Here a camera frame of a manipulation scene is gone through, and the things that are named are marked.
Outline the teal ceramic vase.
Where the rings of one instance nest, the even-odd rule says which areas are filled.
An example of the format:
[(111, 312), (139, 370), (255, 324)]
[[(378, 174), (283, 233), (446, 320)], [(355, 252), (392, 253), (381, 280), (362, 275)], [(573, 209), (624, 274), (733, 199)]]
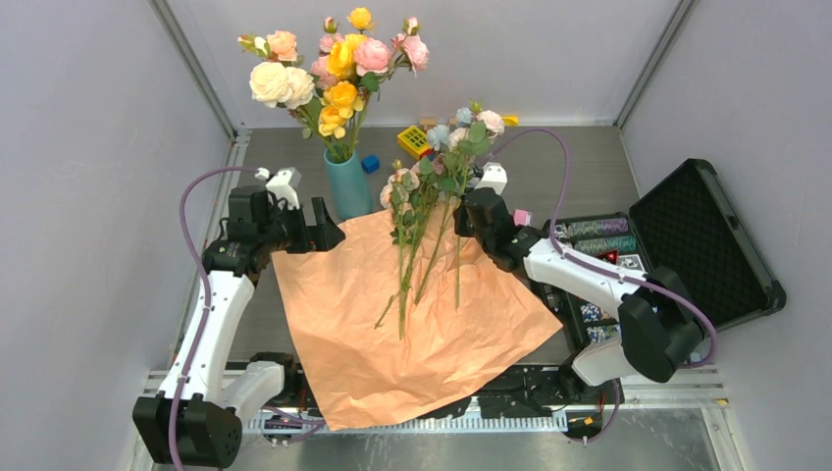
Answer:
[(373, 200), (356, 154), (344, 162), (335, 162), (332, 157), (326, 150), (324, 161), (338, 217), (348, 220), (370, 214)]

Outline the light blue flower stem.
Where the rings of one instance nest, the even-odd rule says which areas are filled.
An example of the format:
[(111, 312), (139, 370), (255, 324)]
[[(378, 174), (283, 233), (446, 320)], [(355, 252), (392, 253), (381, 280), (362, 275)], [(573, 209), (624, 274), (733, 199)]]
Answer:
[(434, 272), (439, 258), (443, 253), (443, 238), (452, 219), (452, 208), (448, 205), (448, 197), (445, 190), (449, 184), (449, 179), (446, 176), (446, 170), (442, 160), (441, 140), (446, 137), (449, 128), (444, 126), (437, 126), (427, 132), (429, 143), (435, 150), (435, 157), (432, 160), (435, 169), (439, 174), (438, 190), (439, 195), (436, 201), (436, 206), (428, 220), (427, 230), (422, 239), (420, 249), (425, 250), (430, 255), (428, 262), (423, 270), (422, 277), (414, 292), (414, 302), (420, 303), (428, 288), (428, 283), (431, 274)]

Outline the pale pink rose stem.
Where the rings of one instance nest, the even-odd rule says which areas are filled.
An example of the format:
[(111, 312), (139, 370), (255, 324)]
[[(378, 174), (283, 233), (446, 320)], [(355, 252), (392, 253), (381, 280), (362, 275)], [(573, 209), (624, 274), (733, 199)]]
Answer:
[(468, 236), (463, 200), (469, 185), (477, 176), (476, 161), (488, 154), (494, 142), (505, 132), (503, 117), (486, 109), (481, 101), (470, 99), (467, 106), (459, 108), (449, 131), (441, 140), (442, 160), (449, 184), (445, 190), (448, 205), (452, 208), (453, 233), (455, 235), (455, 306), (461, 304), (461, 255), (462, 239)]

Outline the peach wrapping paper sheet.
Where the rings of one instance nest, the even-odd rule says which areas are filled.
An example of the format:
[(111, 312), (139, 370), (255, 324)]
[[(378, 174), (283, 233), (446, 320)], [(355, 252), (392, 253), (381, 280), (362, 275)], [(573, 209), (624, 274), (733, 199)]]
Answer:
[(472, 238), (428, 232), (415, 257), (388, 211), (326, 252), (272, 256), (290, 335), (328, 425), (393, 425), (474, 393), (561, 329)]

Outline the yellow rose stems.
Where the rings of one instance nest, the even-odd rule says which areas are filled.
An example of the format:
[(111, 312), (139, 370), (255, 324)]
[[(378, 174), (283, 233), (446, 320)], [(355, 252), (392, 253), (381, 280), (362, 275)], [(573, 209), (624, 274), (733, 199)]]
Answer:
[(366, 32), (374, 25), (365, 7), (353, 9), (346, 17), (354, 33), (342, 35), (338, 23), (324, 20), (324, 36), (319, 41), (318, 86), (322, 91), (322, 110), (318, 132), (329, 151), (328, 160), (344, 163), (352, 157), (358, 134), (366, 116), (368, 91), (360, 84), (354, 53), (367, 40)]

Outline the cream white rose stems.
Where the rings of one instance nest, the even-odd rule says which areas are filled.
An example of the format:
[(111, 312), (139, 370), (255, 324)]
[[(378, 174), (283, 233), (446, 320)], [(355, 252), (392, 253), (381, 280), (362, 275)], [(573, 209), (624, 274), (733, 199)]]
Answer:
[(319, 137), (329, 151), (329, 161), (339, 163), (342, 152), (334, 139), (321, 130), (324, 105), (316, 91), (316, 79), (307, 71), (278, 62), (262, 62), (249, 75), (252, 99), (268, 108), (282, 108)]

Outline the paper flower bouquet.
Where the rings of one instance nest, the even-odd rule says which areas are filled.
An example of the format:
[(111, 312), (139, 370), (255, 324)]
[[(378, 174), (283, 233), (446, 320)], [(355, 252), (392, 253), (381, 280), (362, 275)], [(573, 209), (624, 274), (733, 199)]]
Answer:
[(410, 168), (399, 166), (388, 178), (380, 194), (384, 209), (390, 211), (391, 242), (397, 247), (397, 291), (376, 323), (381, 327), (390, 308), (397, 303), (398, 338), (406, 330), (408, 298), (415, 271), (415, 259), (426, 233), (428, 220), (439, 195), (439, 174), (430, 157), (422, 158)]

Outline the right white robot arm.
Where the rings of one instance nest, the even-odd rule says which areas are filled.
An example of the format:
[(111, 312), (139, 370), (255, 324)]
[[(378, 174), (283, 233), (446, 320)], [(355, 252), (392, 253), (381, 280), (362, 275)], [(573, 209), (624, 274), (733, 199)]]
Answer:
[(490, 187), (469, 191), (462, 212), (469, 235), (500, 270), (572, 293), (617, 320), (618, 336), (590, 344), (563, 365), (560, 389), (573, 402), (587, 401), (620, 377), (668, 382), (712, 332), (680, 277), (666, 267), (648, 273), (618, 267), (542, 230), (518, 227)]

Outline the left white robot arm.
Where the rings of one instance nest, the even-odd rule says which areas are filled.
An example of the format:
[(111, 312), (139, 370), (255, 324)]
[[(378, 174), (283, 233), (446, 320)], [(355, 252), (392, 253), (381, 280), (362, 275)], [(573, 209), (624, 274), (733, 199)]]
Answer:
[(287, 354), (255, 360), (224, 383), (241, 315), (272, 254), (328, 251), (345, 239), (323, 198), (311, 200), (313, 224), (293, 198), (291, 190), (257, 185), (232, 190), (220, 236), (198, 258), (200, 301), (176, 361), (158, 391), (138, 398), (132, 410), (155, 463), (228, 468), (245, 423), (270, 400), (288, 406), (299, 398), (301, 382), (288, 371)]

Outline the pink plastic box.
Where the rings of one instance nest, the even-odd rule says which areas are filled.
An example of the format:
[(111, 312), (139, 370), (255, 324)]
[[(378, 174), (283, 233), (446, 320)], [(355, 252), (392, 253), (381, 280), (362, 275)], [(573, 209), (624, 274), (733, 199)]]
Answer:
[(533, 214), (527, 210), (516, 209), (512, 214), (512, 219), (516, 227), (527, 227), (532, 225)]

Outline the small blue cube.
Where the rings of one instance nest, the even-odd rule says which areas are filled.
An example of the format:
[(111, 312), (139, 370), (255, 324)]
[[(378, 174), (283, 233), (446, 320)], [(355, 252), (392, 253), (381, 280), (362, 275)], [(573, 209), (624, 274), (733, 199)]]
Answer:
[(380, 169), (380, 160), (375, 154), (364, 157), (361, 161), (361, 168), (367, 175), (371, 175)]

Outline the yellow toy block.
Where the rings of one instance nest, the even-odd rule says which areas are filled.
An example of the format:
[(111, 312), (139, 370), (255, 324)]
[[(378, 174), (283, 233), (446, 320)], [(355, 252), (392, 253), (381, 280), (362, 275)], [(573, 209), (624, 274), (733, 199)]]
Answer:
[(503, 122), (508, 127), (518, 127), (519, 126), (519, 118), (514, 115), (503, 115), (502, 116)]

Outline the colourful toy block house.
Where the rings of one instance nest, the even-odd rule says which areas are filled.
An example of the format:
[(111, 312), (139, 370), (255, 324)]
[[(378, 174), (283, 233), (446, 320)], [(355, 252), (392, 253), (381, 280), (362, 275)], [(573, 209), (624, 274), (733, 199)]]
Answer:
[(416, 161), (424, 157), (431, 159), (435, 154), (433, 146), (428, 142), (426, 133), (416, 126), (401, 131), (396, 136), (396, 142)]

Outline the wooden toy piece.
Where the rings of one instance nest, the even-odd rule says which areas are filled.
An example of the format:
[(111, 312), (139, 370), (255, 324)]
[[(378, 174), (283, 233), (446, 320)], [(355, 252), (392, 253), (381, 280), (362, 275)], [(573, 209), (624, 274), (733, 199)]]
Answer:
[(419, 120), (418, 125), (419, 125), (419, 128), (422, 131), (428, 131), (428, 130), (433, 129), (437, 126), (444, 126), (444, 127), (450, 128), (450, 129), (454, 129), (457, 125), (457, 121), (456, 121), (455, 118), (450, 118), (450, 119), (445, 120), (445, 121), (441, 121), (437, 118), (421, 118)]

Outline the red triangle card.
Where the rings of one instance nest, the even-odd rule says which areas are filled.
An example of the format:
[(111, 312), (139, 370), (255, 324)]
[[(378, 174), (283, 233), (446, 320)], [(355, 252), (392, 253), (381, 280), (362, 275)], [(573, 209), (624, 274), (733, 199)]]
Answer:
[(597, 258), (600, 259), (600, 260), (603, 260), (607, 263), (610, 263), (612, 265), (617, 265), (618, 260), (619, 260), (619, 255), (620, 255), (619, 250), (618, 249), (613, 249), (613, 250), (605, 251), (603, 253), (598, 254)]

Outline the pink peach rose stems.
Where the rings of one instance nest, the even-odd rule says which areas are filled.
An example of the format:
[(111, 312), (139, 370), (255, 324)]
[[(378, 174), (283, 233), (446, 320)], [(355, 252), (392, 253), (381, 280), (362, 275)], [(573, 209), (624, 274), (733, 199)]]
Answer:
[[(396, 71), (406, 70), (417, 74), (427, 68), (430, 58), (429, 48), (420, 37), (421, 26), (417, 18), (405, 19), (402, 30), (389, 41), (375, 38), (372, 35), (373, 27), (366, 32), (367, 40), (359, 45), (354, 53), (354, 58), (358, 63), (360, 84), (368, 91), (366, 114), (370, 99), (380, 92), (380, 86), (389, 81)], [(242, 51), (257, 57), (258, 64), (278, 62), (307, 71), (315, 77), (316, 91), (322, 97), (317, 76), (317, 62), (320, 58), (319, 45), (317, 59), (309, 68), (304, 69), (303, 57), (298, 52), (297, 37), (289, 31), (276, 30), (264, 36), (242, 34), (237, 38), (237, 43)], [(308, 133), (303, 126), (301, 127), (304, 137), (316, 136)]]

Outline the black poker chip case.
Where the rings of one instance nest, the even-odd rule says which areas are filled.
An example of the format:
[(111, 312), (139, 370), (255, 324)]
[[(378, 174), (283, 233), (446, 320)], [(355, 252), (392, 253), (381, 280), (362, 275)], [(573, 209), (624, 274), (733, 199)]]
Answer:
[(618, 266), (677, 273), (717, 330), (781, 311), (787, 293), (740, 221), (715, 168), (688, 159), (627, 211), (546, 222), (564, 246)]

